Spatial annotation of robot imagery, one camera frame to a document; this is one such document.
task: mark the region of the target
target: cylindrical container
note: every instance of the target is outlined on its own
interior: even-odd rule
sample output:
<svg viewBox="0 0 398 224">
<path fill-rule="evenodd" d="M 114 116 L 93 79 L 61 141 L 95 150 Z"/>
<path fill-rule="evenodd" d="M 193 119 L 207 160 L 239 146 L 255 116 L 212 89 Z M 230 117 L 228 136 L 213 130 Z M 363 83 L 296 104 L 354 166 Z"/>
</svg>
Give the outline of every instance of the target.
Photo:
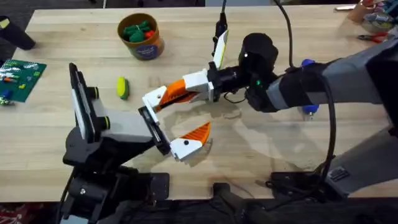
<svg viewBox="0 0 398 224">
<path fill-rule="evenodd" d="M 362 1 L 358 3 L 355 8 L 349 12 L 347 15 L 348 19 L 351 19 L 354 22 L 361 23 L 363 21 L 363 17 L 366 14 L 372 13 L 374 9 L 376 8 L 376 5 L 373 5 L 371 7 L 366 7 L 362 4 Z"/>
<path fill-rule="evenodd" d="M 152 37 L 142 42 L 132 43 L 128 37 L 123 36 L 123 30 L 129 26 L 135 26 L 141 22 L 148 21 L 149 27 L 155 33 Z M 156 20 L 144 13 L 132 14 L 124 18 L 118 25 L 118 35 L 130 53 L 139 60 L 150 60 L 158 57 L 164 50 L 164 41 L 159 35 L 159 27 Z"/>
<path fill-rule="evenodd" d="M 10 21 L 7 16 L 0 16 L 0 37 L 23 50 L 30 50 L 36 44 L 32 38 Z"/>
</svg>

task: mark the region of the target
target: scissors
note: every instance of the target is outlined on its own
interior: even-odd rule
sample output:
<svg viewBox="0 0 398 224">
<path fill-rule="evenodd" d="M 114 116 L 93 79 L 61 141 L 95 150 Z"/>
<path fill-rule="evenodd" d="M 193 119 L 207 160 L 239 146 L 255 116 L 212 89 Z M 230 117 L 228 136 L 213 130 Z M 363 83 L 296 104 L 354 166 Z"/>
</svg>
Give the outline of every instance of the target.
<svg viewBox="0 0 398 224">
<path fill-rule="evenodd" d="M 387 35 L 388 35 L 387 32 L 381 32 L 381 33 L 373 34 L 373 35 L 359 35 L 359 36 L 357 36 L 357 38 L 359 40 L 370 40 L 375 43 L 381 43 L 384 40 L 384 38 L 380 38 L 380 37 L 386 37 Z"/>
</svg>

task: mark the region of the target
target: wooden tabletop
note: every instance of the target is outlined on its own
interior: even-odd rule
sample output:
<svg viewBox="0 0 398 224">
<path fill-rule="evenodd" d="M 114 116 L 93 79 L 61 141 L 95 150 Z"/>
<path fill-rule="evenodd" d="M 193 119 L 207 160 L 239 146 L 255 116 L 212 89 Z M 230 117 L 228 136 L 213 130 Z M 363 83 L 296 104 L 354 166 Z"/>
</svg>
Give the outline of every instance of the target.
<svg viewBox="0 0 398 224">
<path fill-rule="evenodd" d="M 358 52 L 370 43 L 355 37 L 364 31 L 345 20 L 335 6 L 288 6 L 294 34 L 294 64 L 305 58 L 327 62 Z M 207 68 L 211 60 L 219 7 L 163 9 L 79 9 L 35 11 L 27 32 L 37 46 L 17 50 L 14 59 L 48 65 L 26 103 L 0 108 L 0 201 L 56 201 L 70 174 L 62 163 L 65 138 L 75 119 L 68 64 L 99 88 L 106 107 L 137 113 L 143 94 Z M 135 12 L 153 15 L 165 41 L 157 59 L 142 62 L 130 55 L 116 33 L 118 22 Z M 265 32 L 279 49 L 276 73 L 288 66 L 286 22 L 277 7 L 229 7 L 229 37 L 224 66 L 236 65 L 241 42 L 251 32 Z M 116 80 L 126 77 L 131 97 L 120 100 Z M 243 97 L 239 92 L 234 99 Z M 382 106 L 345 103 L 336 106 L 336 153 L 387 125 Z M 325 158 L 328 108 L 321 106 L 313 121 L 297 108 L 264 114 L 246 102 L 225 100 L 173 105 L 158 115 L 170 138 L 212 121 L 210 143 L 186 163 L 162 156 L 156 148 L 127 163 L 142 172 L 168 172 L 170 198 L 208 198 L 213 182 L 231 184 L 243 197 L 268 198 L 261 183 L 272 171 L 311 170 Z M 398 182 L 368 187 L 357 197 L 398 195 Z"/>
</svg>

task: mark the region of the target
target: black cable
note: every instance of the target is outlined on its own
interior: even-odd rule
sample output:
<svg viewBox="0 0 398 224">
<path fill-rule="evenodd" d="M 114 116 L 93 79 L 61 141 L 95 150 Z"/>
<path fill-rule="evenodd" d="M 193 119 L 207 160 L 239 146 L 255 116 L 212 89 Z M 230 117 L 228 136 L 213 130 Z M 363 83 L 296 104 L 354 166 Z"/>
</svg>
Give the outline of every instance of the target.
<svg viewBox="0 0 398 224">
<path fill-rule="evenodd" d="M 279 0 L 274 0 L 275 4 L 278 6 L 280 11 L 283 13 L 286 23 L 287 23 L 287 32 L 289 33 L 289 66 L 294 68 L 293 64 L 293 35 L 292 35 L 292 25 L 290 23 L 289 16 L 287 15 L 284 7 L 281 5 Z"/>
<path fill-rule="evenodd" d="M 224 12 L 225 12 L 225 5 L 226 5 L 226 0 L 223 0 L 223 8 L 222 8 L 222 10 L 221 10 L 221 13 L 224 13 Z"/>
<path fill-rule="evenodd" d="M 230 93 L 230 92 L 224 93 L 224 96 L 223 96 L 223 97 L 224 97 L 224 99 L 225 99 L 226 101 L 228 101 L 228 102 L 230 102 L 230 103 L 237 104 L 237 103 L 242 103 L 243 101 L 246 100 L 246 97 L 244 97 L 243 100 L 232 101 L 232 100 L 228 99 L 228 97 L 226 97 L 226 96 L 228 95 L 228 93 Z"/>
<path fill-rule="evenodd" d="M 328 100 L 329 123 L 330 123 L 329 146 L 328 146 L 328 152 L 326 155 L 325 162 L 323 163 L 323 170 L 322 170 L 321 177 L 316 182 L 314 188 L 312 190 L 308 191 L 306 194 L 303 194 L 302 196 L 297 197 L 297 198 L 290 198 L 290 199 L 288 199 L 284 202 L 278 203 L 277 205 L 274 205 L 270 208 L 263 207 L 263 209 L 267 212 L 275 210 L 283 205 L 287 205 L 294 201 L 303 200 L 303 199 L 311 196 L 311 194 L 313 194 L 315 191 L 317 191 L 320 188 L 321 184 L 325 182 L 326 177 L 328 175 L 331 161 L 334 158 L 335 144 L 336 144 L 336 130 L 337 130 L 337 128 L 336 128 L 336 110 L 335 110 L 334 99 L 333 99 L 333 95 L 331 93 L 331 89 L 330 89 L 328 80 L 322 74 L 319 74 L 318 77 L 322 81 L 323 86 L 325 88 L 326 98 Z"/>
<path fill-rule="evenodd" d="M 226 101 L 230 102 L 230 103 L 237 104 L 237 103 L 242 103 L 243 101 L 247 100 L 247 98 L 246 98 L 246 92 L 244 93 L 244 98 L 243 98 L 242 100 L 238 100 L 238 101 L 232 101 L 232 100 L 228 99 L 228 97 L 226 97 L 226 96 L 228 95 L 228 93 L 231 93 L 231 92 L 226 92 L 226 93 L 224 93 L 223 98 L 224 98 Z"/>
<path fill-rule="evenodd" d="M 72 182 L 73 178 L 75 178 L 76 173 L 77 173 L 77 169 L 74 167 L 72 172 L 70 173 L 68 182 L 67 182 L 65 188 L 63 189 L 63 192 L 62 192 L 62 195 L 61 195 L 61 200 L 60 200 L 60 203 L 58 204 L 58 207 L 57 207 L 57 213 L 55 214 L 55 224 L 58 224 L 58 223 L 61 222 L 61 208 L 63 206 L 65 198 L 67 197 L 67 192 L 68 192 L 68 189 L 69 189 L 70 182 Z"/>
</svg>

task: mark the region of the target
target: circuit board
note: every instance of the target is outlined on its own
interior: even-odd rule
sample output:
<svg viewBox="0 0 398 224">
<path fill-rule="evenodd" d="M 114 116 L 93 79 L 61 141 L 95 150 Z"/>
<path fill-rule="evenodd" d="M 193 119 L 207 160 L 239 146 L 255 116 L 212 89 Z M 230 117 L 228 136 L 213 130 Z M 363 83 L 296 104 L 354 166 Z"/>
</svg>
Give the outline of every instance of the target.
<svg viewBox="0 0 398 224">
<path fill-rule="evenodd" d="M 42 63 L 6 60 L 0 68 L 0 97 L 9 90 L 11 94 L 8 100 L 25 102 L 46 66 Z M 13 77 L 12 82 L 5 82 L 5 77 Z"/>
</svg>

